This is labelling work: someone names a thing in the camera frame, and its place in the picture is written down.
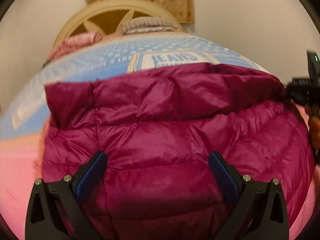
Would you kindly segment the person's right hand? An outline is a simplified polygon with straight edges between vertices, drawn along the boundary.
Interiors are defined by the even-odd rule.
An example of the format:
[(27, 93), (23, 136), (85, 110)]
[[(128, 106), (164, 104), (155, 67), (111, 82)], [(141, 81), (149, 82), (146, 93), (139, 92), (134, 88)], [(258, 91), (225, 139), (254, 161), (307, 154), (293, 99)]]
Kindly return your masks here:
[(305, 112), (309, 116), (308, 126), (309, 126), (309, 142), (314, 150), (313, 156), (315, 158), (315, 163), (319, 165), (319, 109), (317, 107), (305, 106)]

